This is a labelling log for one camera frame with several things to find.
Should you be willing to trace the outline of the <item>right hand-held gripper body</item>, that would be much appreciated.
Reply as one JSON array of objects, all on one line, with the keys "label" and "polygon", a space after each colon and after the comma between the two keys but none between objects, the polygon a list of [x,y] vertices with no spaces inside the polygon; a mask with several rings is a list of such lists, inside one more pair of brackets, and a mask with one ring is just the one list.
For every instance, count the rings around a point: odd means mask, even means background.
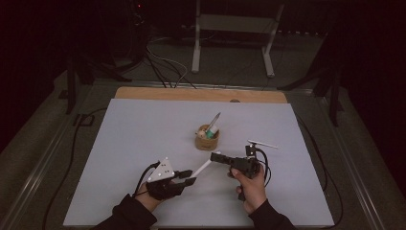
[{"label": "right hand-held gripper body", "polygon": [[253,178],[259,173],[260,164],[264,165],[264,178],[271,178],[271,169],[269,166],[269,160],[267,154],[259,148],[259,146],[264,146],[268,148],[275,149],[276,146],[269,144],[264,144],[262,142],[249,140],[248,145],[245,147],[245,157],[235,157],[230,160],[230,166],[234,169],[239,170],[245,176]]}]

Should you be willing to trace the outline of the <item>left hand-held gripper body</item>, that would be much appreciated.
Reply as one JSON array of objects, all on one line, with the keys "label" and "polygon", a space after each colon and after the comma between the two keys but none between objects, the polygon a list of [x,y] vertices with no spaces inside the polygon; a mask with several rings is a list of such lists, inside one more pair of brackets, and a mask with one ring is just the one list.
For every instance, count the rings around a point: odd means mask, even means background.
[{"label": "left hand-held gripper body", "polygon": [[165,158],[147,179],[147,192],[157,200],[180,196],[185,188],[182,183],[174,183],[174,178],[180,178],[181,173],[175,171],[170,161]]}]

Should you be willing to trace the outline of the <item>white pen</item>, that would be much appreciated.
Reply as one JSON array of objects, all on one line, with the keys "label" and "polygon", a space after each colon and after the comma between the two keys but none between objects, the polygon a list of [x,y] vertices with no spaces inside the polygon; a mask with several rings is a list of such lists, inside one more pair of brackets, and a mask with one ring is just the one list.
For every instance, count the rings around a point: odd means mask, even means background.
[{"label": "white pen", "polygon": [[198,177],[198,175],[202,173],[213,162],[214,158],[220,153],[221,151],[212,152],[209,159],[200,168],[198,168],[190,177]]}]

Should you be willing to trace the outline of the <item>wooden pen holder cup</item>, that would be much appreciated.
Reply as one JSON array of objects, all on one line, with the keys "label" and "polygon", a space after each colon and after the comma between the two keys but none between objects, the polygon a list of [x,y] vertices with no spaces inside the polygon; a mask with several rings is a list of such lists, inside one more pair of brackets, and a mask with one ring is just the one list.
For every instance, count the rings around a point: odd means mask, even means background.
[{"label": "wooden pen holder cup", "polygon": [[218,130],[212,138],[206,136],[205,130],[208,125],[202,125],[195,133],[194,144],[198,150],[215,150],[217,148],[219,133]]}]

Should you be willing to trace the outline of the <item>person's right hand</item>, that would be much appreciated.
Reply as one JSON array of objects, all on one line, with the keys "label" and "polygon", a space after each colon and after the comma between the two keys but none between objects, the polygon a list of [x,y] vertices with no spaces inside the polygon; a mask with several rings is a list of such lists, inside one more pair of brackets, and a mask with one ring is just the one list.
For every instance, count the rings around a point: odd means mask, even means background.
[{"label": "person's right hand", "polygon": [[231,175],[238,181],[236,187],[238,195],[244,194],[243,209],[248,215],[254,213],[260,205],[267,199],[264,187],[264,169],[259,166],[258,174],[249,178],[237,169],[231,168]]}]

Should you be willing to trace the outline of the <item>person's left hand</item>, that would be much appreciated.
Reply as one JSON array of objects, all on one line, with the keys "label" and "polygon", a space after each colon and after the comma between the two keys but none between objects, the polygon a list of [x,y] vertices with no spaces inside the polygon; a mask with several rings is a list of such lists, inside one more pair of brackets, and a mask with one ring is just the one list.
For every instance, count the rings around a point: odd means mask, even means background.
[{"label": "person's left hand", "polygon": [[146,183],[141,185],[134,198],[143,204],[150,212],[153,212],[162,203],[162,200],[155,199],[149,195]]}]

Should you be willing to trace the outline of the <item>light grey table mat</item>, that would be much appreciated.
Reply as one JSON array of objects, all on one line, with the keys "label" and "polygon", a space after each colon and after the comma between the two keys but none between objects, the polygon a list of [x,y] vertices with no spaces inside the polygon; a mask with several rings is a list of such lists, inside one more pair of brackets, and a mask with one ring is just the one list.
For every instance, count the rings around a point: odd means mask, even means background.
[{"label": "light grey table mat", "polygon": [[[299,227],[333,223],[295,114],[288,103],[215,103],[111,100],[70,204],[66,226],[84,227],[108,218],[134,191],[145,168],[167,158],[177,171],[200,168],[210,157],[195,147],[195,133],[221,112],[217,149],[242,156],[249,140],[267,154],[270,203]],[[237,182],[226,165],[211,163],[182,195],[154,212],[159,227],[249,227]]]}]

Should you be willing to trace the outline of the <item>black tripod stand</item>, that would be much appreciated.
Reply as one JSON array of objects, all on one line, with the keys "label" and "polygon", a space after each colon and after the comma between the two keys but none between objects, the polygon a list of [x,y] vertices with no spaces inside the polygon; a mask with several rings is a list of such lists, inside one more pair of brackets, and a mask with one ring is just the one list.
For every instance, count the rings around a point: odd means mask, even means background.
[{"label": "black tripod stand", "polygon": [[67,114],[71,114],[76,106],[80,87],[82,85],[91,85],[96,80],[93,68],[115,81],[130,82],[130,79],[124,78],[87,55],[69,56],[67,58],[66,72],[67,88],[59,94],[61,99],[67,101]]},{"label": "black tripod stand", "polygon": [[304,77],[287,85],[279,86],[278,90],[290,91],[306,82],[317,79],[312,89],[315,97],[324,97],[329,92],[328,117],[335,127],[338,126],[337,112],[339,110],[339,92],[342,70],[344,65],[340,63],[319,64],[313,62]]}]

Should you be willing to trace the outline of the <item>white metal stand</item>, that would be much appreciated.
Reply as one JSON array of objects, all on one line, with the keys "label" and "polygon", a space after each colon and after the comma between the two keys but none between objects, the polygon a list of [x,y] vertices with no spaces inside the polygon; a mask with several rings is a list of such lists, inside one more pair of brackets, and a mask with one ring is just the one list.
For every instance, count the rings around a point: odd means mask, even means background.
[{"label": "white metal stand", "polygon": [[262,59],[268,78],[275,77],[274,66],[270,57],[273,41],[279,28],[284,4],[279,4],[271,17],[237,16],[225,14],[206,14],[201,12],[201,0],[195,0],[195,32],[192,55],[192,72],[199,72],[200,65],[200,32],[239,32],[252,34],[268,34],[268,42],[261,48]]}]

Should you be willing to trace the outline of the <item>aluminium floor rail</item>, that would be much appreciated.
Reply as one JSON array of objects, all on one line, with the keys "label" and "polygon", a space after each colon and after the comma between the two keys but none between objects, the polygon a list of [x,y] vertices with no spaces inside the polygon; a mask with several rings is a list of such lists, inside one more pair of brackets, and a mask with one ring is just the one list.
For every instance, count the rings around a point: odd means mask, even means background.
[{"label": "aluminium floor rail", "polygon": [[11,208],[6,213],[5,217],[0,221],[0,230],[14,230],[18,221],[20,221],[25,214],[27,207],[29,206],[39,185],[42,182],[42,179],[53,162],[53,158],[56,155],[56,150],[58,149],[68,126],[69,124],[61,124],[57,129],[57,132],[51,139],[50,144],[39,158],[35,167],[23,184],[22,189],[17,194]]},{"label": "aluminium floor rail", "polygon": [[347,175],[350,179],[352,188],[354,189],[360,206],[366,216],[369,226],[372,230],[387,230],[384,226],[382,218],[379,216],[376,207],[372,201],[371,195],[358,171],[353,158],[350,155],[350,149],[344,140],[340,130],[336,127],[332,121],[329,119],[329,106],[325,98],[317,98],[317,104],[319,105],[325,120],[327,121],[327,126],[332,132],[335,142],[338,145],[338,149],[341,154],[341,158],[346,168]]},{"label": "aluminium floor rail", "polygon": [[110,87],[146,87],[158,89],[218,89],[218,90],[254,90],[254,91],[280,91],[284,94],[295,95],[312,95],[312,89],[294,88],[292,90],[281,90],[276,86],[265,84],[264,86],[240,86],[240,85],[223,85],[223,84],[202,84],[202,83],[180,83],[178,86],[164,86],[158,81],[114,81],[114,80],[95,80],[93,85],[110,86]]}]

